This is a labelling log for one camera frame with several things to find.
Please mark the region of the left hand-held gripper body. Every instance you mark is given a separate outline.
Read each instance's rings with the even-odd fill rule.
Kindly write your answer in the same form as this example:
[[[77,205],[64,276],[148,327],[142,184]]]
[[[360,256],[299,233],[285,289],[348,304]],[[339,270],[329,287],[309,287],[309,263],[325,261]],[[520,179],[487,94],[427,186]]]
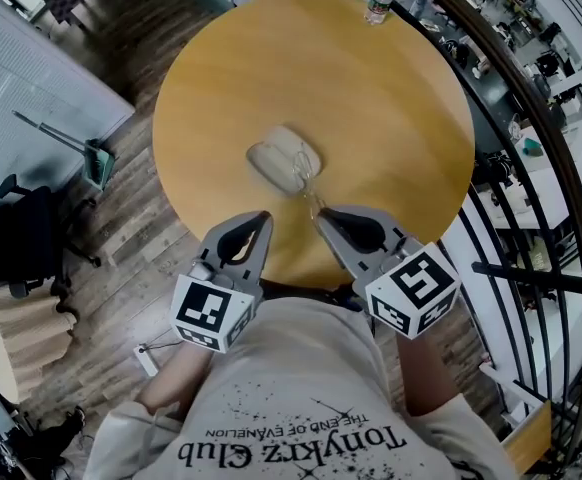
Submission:
[[[248,261],[219,269],[195,260],[176,283],[169,314],[176,335],[215,352],[228,352],[256,317],[263,267],[262,261]]]

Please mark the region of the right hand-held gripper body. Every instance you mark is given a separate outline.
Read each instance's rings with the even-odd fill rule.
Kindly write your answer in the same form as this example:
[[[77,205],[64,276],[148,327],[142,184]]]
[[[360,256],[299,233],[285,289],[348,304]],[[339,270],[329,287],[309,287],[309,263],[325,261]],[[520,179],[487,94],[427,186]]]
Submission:
[[[401,239],[394,252],[353,283],[369,313],[397,333],[414,339],[446,315],[461,281],[437,245]]]

